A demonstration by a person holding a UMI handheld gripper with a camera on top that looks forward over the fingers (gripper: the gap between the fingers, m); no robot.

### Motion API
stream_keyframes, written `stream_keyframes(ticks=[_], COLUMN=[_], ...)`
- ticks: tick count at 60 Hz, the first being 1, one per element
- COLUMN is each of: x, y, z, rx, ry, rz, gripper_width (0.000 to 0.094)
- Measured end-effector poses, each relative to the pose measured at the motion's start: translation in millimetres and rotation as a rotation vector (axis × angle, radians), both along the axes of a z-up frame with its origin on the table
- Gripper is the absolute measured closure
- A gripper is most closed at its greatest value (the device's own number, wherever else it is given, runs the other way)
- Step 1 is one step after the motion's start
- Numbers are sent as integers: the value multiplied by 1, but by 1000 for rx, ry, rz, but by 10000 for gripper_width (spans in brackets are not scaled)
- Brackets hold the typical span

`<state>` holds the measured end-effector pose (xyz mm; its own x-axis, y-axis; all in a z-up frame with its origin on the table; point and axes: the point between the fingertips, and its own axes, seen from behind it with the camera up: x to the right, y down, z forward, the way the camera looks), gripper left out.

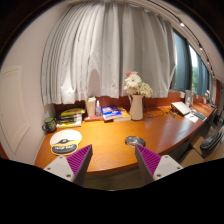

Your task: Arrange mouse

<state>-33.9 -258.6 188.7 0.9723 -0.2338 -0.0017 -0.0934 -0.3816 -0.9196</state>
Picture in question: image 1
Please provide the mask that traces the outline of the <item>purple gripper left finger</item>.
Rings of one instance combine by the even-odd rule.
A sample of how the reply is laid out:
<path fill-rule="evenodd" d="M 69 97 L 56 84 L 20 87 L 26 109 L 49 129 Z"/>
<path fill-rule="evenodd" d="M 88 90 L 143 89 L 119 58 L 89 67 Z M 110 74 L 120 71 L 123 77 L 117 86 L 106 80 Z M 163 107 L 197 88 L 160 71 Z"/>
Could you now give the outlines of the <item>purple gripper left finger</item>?
<path fill-rule="evenodd" d="M 44 170 L 81 186 L 92 155 L 92 145 L 87 145 L 69 156 L 58 156 Z"/>

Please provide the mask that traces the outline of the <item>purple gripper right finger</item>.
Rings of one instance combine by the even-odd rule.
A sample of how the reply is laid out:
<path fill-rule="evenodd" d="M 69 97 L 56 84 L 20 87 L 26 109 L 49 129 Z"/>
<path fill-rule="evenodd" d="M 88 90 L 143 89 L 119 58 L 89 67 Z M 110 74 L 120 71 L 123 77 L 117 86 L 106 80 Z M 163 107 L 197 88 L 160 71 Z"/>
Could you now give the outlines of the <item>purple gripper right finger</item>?
<path fill-rule="evenodd" d="M 182 169 L 182 166 L 169 155 L 160 156 L 141 145 L 135 146 L 135 156 L 146 184 Z"/>

